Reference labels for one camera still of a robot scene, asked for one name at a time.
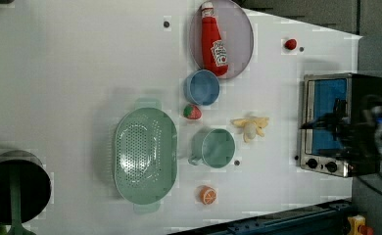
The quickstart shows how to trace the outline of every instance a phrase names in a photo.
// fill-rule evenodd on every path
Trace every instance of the orange fruit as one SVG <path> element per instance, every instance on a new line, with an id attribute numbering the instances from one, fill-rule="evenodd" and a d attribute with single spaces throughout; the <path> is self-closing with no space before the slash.
<path id="1" fill-rule="evenodd" d="M 200 200 L 203 204 L 209 205 L 213 203 L 216 199 L 216 192 L 213 188 L 209 186 L 204 186 L 200 191 Z"/>

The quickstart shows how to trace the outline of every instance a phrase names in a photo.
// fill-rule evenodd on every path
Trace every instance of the white table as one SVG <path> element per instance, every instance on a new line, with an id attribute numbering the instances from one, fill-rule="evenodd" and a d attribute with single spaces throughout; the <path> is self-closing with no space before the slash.
<path id="1" fill-rule="evenodd" d="M 196 68 L 187 22 L 202 2 L 17 0 L 0 8 L 0 154 L 31 151 L 54 182 L 46 211 L 26 225 L 31 230 L 165 234 L 351 197 L 351 179 L 304 171 L 294 156 L 300 81 L 306 73 L 356 71 L 359 37 L 247 11 L 252 62 L 221 83 L 202 120 L 188 121 L 180 116 L 180 86 Z M 305 51 L 284 53 L 285 37 Z M 177 180 L 148 214 L 135 214 L 119 196 L 111 169 L 112 134 L 140 97 L 162 101 L 179 138 Z M 265 138 L 245 144 L 230 120 L 249 114 L 270 124 Z M 234 134 L 240 166 L 187 162 L 190 139 L 205 125 Z M 203 184 L 217 190 L 211 206 L 195 198 Z"/>

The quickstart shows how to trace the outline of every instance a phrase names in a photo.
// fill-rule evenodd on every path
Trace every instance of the blue bowl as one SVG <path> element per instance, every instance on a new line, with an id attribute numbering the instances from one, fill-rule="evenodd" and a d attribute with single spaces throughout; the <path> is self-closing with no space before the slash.
<path id="1" fill-rule="evenodd" d="M 198 70 L 185 79 L 185 98 L 195 105 L 208 106 L 215 102 L 218 94 L 218 78 L 209 70 Z"/>

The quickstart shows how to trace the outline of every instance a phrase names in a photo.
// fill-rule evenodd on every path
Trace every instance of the black pot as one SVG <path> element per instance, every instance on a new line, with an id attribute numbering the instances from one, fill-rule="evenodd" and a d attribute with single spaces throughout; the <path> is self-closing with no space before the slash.
<path id="1" fill-rule="evenodd" d="M 14 2 L 14 0 L 0 0 L 0 4 L 10 4 Z"/>
<path id="2" fill-rule="evenodd" d="M 11 151 L 0 155 L 0 224 L 11 224 L 10 169 L 20 169 L 21 218 L 27 222 L 47 206 L 51 197 L 51 180 L 35 155 Z"/>

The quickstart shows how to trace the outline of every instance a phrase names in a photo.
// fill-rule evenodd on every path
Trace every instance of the gray floor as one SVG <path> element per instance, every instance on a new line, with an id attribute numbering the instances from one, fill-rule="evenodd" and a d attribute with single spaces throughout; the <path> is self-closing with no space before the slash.
<path id="1" fill-rule="evenodd" d="M 365 36 L 358 46 L 358 72 L 382 77 L 382 34 Z M 382 180 L 377 175 L 366 175 L 363 179 L 382 191 Z M 382 234 L 382 197 L 355 178 L 353 203 L 366 216 L 367 223 L 374 227 L 375 234 Z"/>
<path id="2" fill-rule="evenodd" d="M 382 0 L 233 0 L 243 8 L 359 35 L 382 33 Z"/>

